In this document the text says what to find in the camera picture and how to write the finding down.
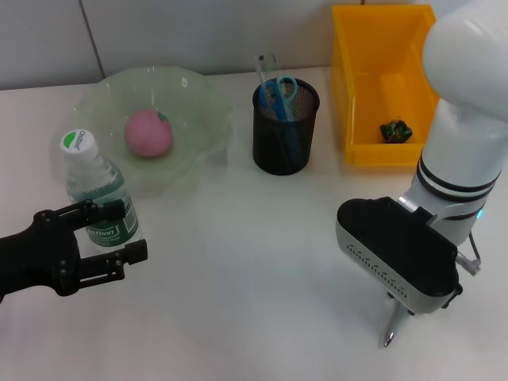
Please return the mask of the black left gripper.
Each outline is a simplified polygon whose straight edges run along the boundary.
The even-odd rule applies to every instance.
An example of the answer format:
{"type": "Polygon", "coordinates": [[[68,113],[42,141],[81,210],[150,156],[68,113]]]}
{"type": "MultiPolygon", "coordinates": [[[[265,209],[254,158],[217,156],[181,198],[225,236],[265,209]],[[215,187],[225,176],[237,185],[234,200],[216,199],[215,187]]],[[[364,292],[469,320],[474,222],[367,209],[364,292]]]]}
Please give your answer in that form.
{"type": "Polygon", "coordinates": [[[125,278],[124,266],[148,259],[146,240],[80,259],[74,231],[125,217],[122,200],[102,206],[91,199],[59,210],[43,210],[24,231],[1,239],[1,296],[49,287],[59,296],[125,278]]]}

